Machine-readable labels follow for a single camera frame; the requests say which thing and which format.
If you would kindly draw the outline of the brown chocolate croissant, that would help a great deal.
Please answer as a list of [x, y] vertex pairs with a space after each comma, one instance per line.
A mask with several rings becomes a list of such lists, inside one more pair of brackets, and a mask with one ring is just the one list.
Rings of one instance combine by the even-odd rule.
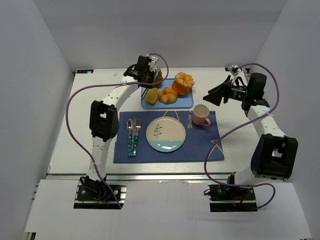
[[159, 70], [157, 72], [157, 75], [155, 76], [155, 79], [154, 79], [154, 82], [153, 82], [154, 83], [153, 87], [154, 88], [159, 88], [161, 86], [161, 84], [162, 84], [162, 81], [163, 81], [162, 71]]

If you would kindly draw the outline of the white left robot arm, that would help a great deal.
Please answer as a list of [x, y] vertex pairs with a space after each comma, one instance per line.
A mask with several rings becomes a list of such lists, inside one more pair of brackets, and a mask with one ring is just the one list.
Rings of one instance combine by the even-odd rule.
[[90, 107], [89, 129], [92, 135], [93, 160], [86, 176], [100, 182], [106, 177], [106, 161], [112, 139], [119, 131], [118, 110], [138, 88], [151, 88], [161, 73], [156, 56], [139, 56], [137, 63], [124, 72], [120, 86], [115, 87], [102, 100], [95, 100]]

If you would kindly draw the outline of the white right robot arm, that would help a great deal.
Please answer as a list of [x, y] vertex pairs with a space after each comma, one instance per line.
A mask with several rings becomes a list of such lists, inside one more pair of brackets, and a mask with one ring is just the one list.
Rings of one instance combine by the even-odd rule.
[[264, 99], [267, 77], [252, 73], [246, 86], [240, 86], [240, 77], [230, 76], [217, 87], [208, 91], [203, 100], [219, 106], [229, 99], [240, 101], [249, 122], [259, 137], [250, 165], [231, 174], [227, 183], [238, 187], [254, 186], [265, 179], [284, 180], [292, 175], [298, 141], [288, 137], [277, 125], [269, 103]]

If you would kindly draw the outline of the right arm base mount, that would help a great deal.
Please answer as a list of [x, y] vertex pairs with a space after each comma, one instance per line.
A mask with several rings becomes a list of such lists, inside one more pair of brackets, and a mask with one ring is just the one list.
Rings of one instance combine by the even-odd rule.
[[209, 197], [212, 213], [257, 212], [256, 196], [253, 188], [208, 185], [203, 194]]

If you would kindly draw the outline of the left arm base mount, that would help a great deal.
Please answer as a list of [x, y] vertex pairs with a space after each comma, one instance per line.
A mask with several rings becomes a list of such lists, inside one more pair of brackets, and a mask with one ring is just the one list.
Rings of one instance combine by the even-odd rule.
[[124, 205], [125, 186], [111, 184], [107, 187], [100, 180], [88, 176], [79, 179], [73, 204], [74, 209], [120, 210]]

